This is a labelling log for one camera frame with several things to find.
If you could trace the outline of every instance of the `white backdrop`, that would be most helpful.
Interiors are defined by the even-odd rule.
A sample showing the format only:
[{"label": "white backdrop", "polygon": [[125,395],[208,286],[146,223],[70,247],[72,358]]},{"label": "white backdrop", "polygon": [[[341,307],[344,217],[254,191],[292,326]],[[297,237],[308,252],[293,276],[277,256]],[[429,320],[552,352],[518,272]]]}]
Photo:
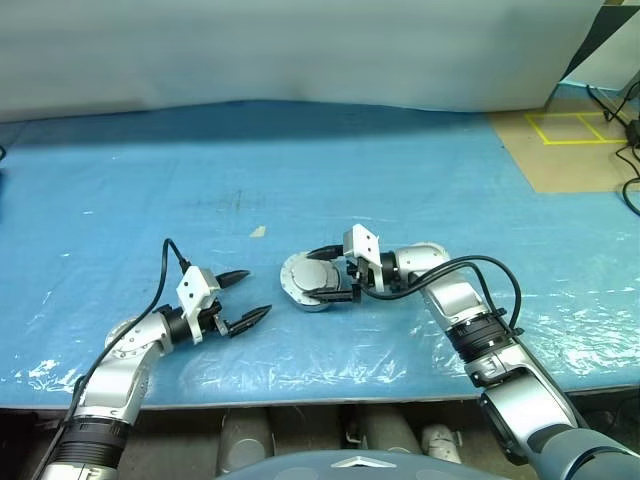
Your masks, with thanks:
[{"label": "white backdrop", "polygon": [[[627,0],[624,5],[640,5],[640,0]],[[640,69],[640,11],[567,77],[579,85],[594,85],[622,90]]]},{"label": "white backdrop", "polygon": [[239,99],[540,106],[602,0],[0,0],[0,120]]}]

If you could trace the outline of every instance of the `blue plastic sheet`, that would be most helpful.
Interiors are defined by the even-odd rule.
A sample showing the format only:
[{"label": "blue plastic sheet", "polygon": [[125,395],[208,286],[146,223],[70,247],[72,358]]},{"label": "blue plastic sheet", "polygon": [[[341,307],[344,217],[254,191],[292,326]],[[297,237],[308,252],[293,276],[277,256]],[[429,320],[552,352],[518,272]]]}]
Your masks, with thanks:
[{"label": "blue plastic sheet", "polygon": [[[253,272],[221,295],[227,319],[274,307],[163,358],[147,405],[476,394],[419,296],[310,314],[280,290],[289,255],[354,223],[383,250],[433,241],[504,261],[524,340],[564,388],[640,378],[636,219],[615,194],[535,193],[483,115],[233,103],[0,125],[0,142],[2,406],[68,404],[110,328],[151,299],[166,236],[215,272]],[[175,266],[164,302],[178,281]]]}]

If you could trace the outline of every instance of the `black wire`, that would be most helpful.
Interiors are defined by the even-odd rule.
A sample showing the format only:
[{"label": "black wire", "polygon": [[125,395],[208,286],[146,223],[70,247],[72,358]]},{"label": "black wire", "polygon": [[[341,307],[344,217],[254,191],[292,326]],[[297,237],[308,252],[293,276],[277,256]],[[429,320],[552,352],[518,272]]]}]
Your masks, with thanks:
[{"label": "black wire", "polygon": [[633,213],[635,213],[640,217],[640,208],[636,207],[633,204],[633,202],[629,198],[629,194],[627,193],[627,190],[629,190],[629,187],[636,183],[640,183],[640,177],[632,178],[625,182],[625,184],[622,186],[622,200],[624,200],[624,203],[629,208],[629,210],[631,210]]},{"label": "black wire", "polygon": [[[621,159],[622,161],[626,162],[627,165],[629,165],[631,168],[633,168],[633,171],[636,172],[636,176],[640,177],[640,170],[638,170],[638,167],[636,167],[631,160],[629,160],[628,158],[623,157],[622,155],[620,155],[620,152],[626,150],[627,148],[629,148],[629,145],[625,145],[622,148],[619,148],[618,150],[616,150],[616,157],[618,157],[619,159]],[[636,155],[636,152],[631,149],[631,151],[633,152],[633,155],[638,159],[638,161],[640,162],[640,158],[638,158],[638,156]]]},{"label": "black wire", "polygon": [[411,282],[405,290],[402,290],[400,292],[382,294],[368,288],[363,289],[363,291],[370,297],[376,298],[378,300],[397,300],[421,290],[430,283],[435,282],[436,280],[444,277],[445,275],[448,275],[449,273],[460,270],[462,268],[471,268],[478,276],[478,281],[480,282],[480,286],[482,287],[482,293],[484,294],[487,303],[489,304],[489,308],[491,308],[491,310],[495,312],[496,308],[493,303],[493,299],[491,298],[491,294],[489,293],[487,283],[477,265],[471,263],[471,261],[473,260],[488,262],[496,265],[507,275],[507,277],[511,281],[515,299],[513,303],[513,312],[511,313],[511,319],[509,320],[509,328],[513,330],[518,321],[518,315],[520,315],[520,307],[522,305],[522,290],[520,289],[520,284],[518,283],[518,280],[516,279],[513,272],[509,270],[509,268],[504,263],[502,263],[500,260],[496,260],[493,257],[487,257],[485,255],[467,255],[464,257],[454,258],[453,260],[441,263],[437,267],[420,275],[413,282]]},{"label": "black wire", "polygon": [[591,97],[591,99],[593,101],[595,101],[598,105],[600,105],[600,107],[602,107],[602,109],[605,112],[605,119],[610,122],[612,119],[616,119],[618,122],[620,122],[620,124],[623,127],[627,127],[627,123],[622,120],[622,118],[620,118],[620,111],[622,110],[622,107],[624,107],[624,105],[627,103],[627,101],[629,101],[631,99],[631,91],[633,90],[633,87],[635,87],[638,84],[638,82],[634,83],[633,85],[631,85],[631,87],[629,87],[629,90],[627,90],[627,93],[624,96],[624,99],[622,101],[622,104],[618,107],[618,109],[615,112],[612,112],[611,109],[609,107],[607,107],[604,103],[602,103],[602,101],[596,97],[594,95],[594,93],[591,91],[591,86],[587,85],[587,94],[589,95],[589,97]]},{"label": "black wire", "polygon": [[631,86],[629,87],[629,90],[627,90],[627,93],[625,94],[624,98],[622,99],[622,103],[618,106],[618,109],[615,112],[612,112],[613,117],[607,119],[608,122],[610,122],[611,120],[613,120],[614,117],[617,117],[618,114],[620,113],[620,111],[622,110],[622,108],[625,106],[625,104],[631,100],[631,92],[633,91],[633,88],[636,86],[640,86],[640,81],[637,81],[636,83],[632,83]]},{"label": "black wire", "polygon": [[[380,294],[375,291],[371,291],[369,289],[364,289],[364,292],[373,298],[382,299],[382,300],[395,300],[398,298],[406,297],[407,295],[411,295],[412,293],[420,290],[421,288],[424,288],[429,283],[432,283],[455,270],[459,270],[462,268],[471,268],[478,276],[478,281],[480,282],[480,286],[482,287],[482,293],[484,294],[487,300],[487,303],[489,304],[489,308],[491,308],[491,310],[495,312],[496,311],[495,305],[491,298],[491,294],[489,293],[489,289],[487,287],[487,283],[484,279],[484,276],[480,272],[480,269],[478,268],[478,266],[475,265],[474,263],[469,262],[469,260],[480,260],[480,261],[493,263],[494,265],[499,267],[507,275],[507,277],[509,277],[511,284],[513,285],[513,291],[515,294],[513,313],[511,315],[511,320],[509,321],[509,329],[511,329],[512,333],[515,333],[515,335],[513,335],[514,341],[518,345],[520,345],[520,347],[524,350],[526,355],[531,359],[533,364],[546,377],[547,381],[556,389],[558,394],[564,399],[565,403],[573,412],[573,415],[578,423],[578,426],[581,428],[589,428],[588,423],[585,421],[582,415],[580,415],[580,412],[578,412],[578,410],[575,408],[571,400],[569,400],[569,398],[564,393],[562,388],[560,388],[560,386],[556,383],[553,377],[549,375],[549,373],[544,368],[544,366],[536,359],[536,357],[529,351],[527,346],[520,340],[520,337],[518,335],[521,332],[515,331],[515,326],[518,320],[518,315],[520,314],[520,306],[522,303],[522,291],[520,290],[520,284],[518,283],[518,280],[516,279],[515,275],[513,274],[513,272],[511,272],[511,270],[509,270],[509,268],[504,263],[500,262],[499,260],[496,260],[495,258],[487,257],[484,255],[468,255],[465,257],[456,258],[448,262],[442,263],[436,268],[429,270],[427,273],[419,276],[418,278],[416,278],[415,281],[411,282],[409,284],[409,287],[406,290],[403,290],[402,292],[398,292],[396,294]],[[498,316],[498,321],[500,321],[500,323],[502,323],[503,326],[505,326],[506,328],[506,325],[504,325],[502,318],[500,318],[500,316]]]},{"label": "black wire", "polygon": [[[635,213],[636,215],[638,215],[640,217],[640,208],[638,208],[636,205],[634,205],[634,203],[631,201],[631,198],[629,197],[629,187],[631,185],[634,185],[636,183],[640,183],[640,171],[638,170],[638,168],[628,159],[623,157],[622,155],[620,155],[620,152],[622,152],[623,150],[626,150],[627,148],[629,148],[631,145],[625,145],[622,148],[619,148],[618,150],[616,150],[616,157],[624,160],[627,165],[629,165],[631,168],[633,168],[633,171],[636,172],[636,176],[634,178],[630,178],[629,180],[627,180],[624,185],[622,185],[622,200],[624,201],[625,205],[627,206],[627,208],[629,210],[631,210],[633,213]],[[631,148],[631,153],[633,154],[634,158],[640,163],[640,157],[638,156],[638,154],[636,153],[635,149],[632,147]]]},{"label": "black wire", "polygon": [[91,376],[94,374],[94,372],[96,371],[100,363],[102,363],[105,357],[118,344],[118,342],[122,340],[125,337],[125,335],[129,333],[133,328],[135,328],[136,325],[140,323],[140,321],[144,317],[146,317],[149,313],[151,313],[151,311],[158,304],[158,301],[160,300],[160,297],[162,296],[162,292],[164,290],[165,281],[167,279],[167,256],[169,252],[169,246],[171,246],[171,249],[175,253],[176,257],[178,257],[178,260],[184,260],[184,257],[180,254],[180,251],[178,250],[178,247],[176,247],[176,244],[173,242],[173,240],[171,240],[170,238],[165,239],[164,243],[162,244],[162,264],[160,267],[160,279],[158,281],[158,288],[156,290],[155,296],[153,297],[153,300],[151,300],[151,303],[147,306],[147,308],[144,309],[144,311],[140,315],[138,315],[138,317],[135,320],[129,323],[129,325],[127,325],[126,328],[124,328],[121,332],[119,332],[113,338],[113,340],[109,342],[109,344],[104,348],[104,350],[102,350],[100,355],[98,355],[98,357],[93,361],[93,363],[89,367],[89,370],[87,370],[87,373],[78,379],[74,387],[74,393],[73,393],[73,397],[71,398],[71,404],[69,405],[69,409],[67,410],[67,413],[65,414],[64,419],[62,420],[62,423],[58,428],[58,431],[56,432],[55,436],[51,440],[51,443],[49,443],[49,447],[47,448],[47,451],[44,453],[44,455],[42,456],[42,459],[40,460],[40,463],[36,467],[36,470],[33,473],[31,480],[38,480],[40,478],[40,475],[42,475],[42,472],[46,467],[47,462],[51,457],[51,454],[55,450],[58,444],[58,441],[60,440],[60,437],[64,433],[67,427],[67,424],[69,423],[69,421],[73,417],[73,414],[78,408],[78,404],[80,403],[80,398],[82,397],[82,392],[84,391],[85,387],[87,386],[87,383],[91,379]]}]

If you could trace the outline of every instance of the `floor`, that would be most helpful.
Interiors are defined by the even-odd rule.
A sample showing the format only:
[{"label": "floor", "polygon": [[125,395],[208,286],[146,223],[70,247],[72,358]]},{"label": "floor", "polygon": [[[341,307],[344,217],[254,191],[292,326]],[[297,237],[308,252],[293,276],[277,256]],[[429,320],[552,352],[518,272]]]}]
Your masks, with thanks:
[{"label": "floor", "polygon": [[[574,396],[573,401],[593,428],[608,432],[610,436],[638,451],[640,449],[640,418],[638,391],[622,390]],[[350,405],[296,406],[269,409],[273,425],[276,454],[301,450],[338,449],[345,447],[343,425],[350,412],[357,408]],[[459,451],[463,463],[514,480],[537,478],[529,466],[514,466],[505,460],[493,435],[483,422],[474,401],[410,403],[398,405],[414,432],[432,423],[445,423],[460,432],[462,446]],[[144,411],[130,438],[120,464],[121,480],[175,480],[213,479],[216,471],[219,432],[223,409]],[[0,414],[2,425],[18,429],[20,441],[5,440],[0,448],[0,464],[13,465],[16,470],[5,470],[0,478],[26,480],[37,459],[46,448],[51,431],[43,433],[44,419],[33,430],[19,426],[31,424],[33,416],[15,412]],[[23,462],[15,459],[24,456]]]}]

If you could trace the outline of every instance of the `round motor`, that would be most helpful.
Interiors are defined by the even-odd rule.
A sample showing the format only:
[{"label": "round motor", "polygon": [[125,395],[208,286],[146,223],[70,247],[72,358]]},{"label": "round motor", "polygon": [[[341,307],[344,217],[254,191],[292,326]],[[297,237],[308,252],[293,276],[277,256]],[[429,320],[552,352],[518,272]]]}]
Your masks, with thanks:
[{"label": "round motor", "polygon": [[340,289],[340,273],[332,262],[312,260],[307,253],[291,255],[282,264],[280,284],[289,297],[303,310],[319,312],[330,304],[308,297],[316,288]]}]

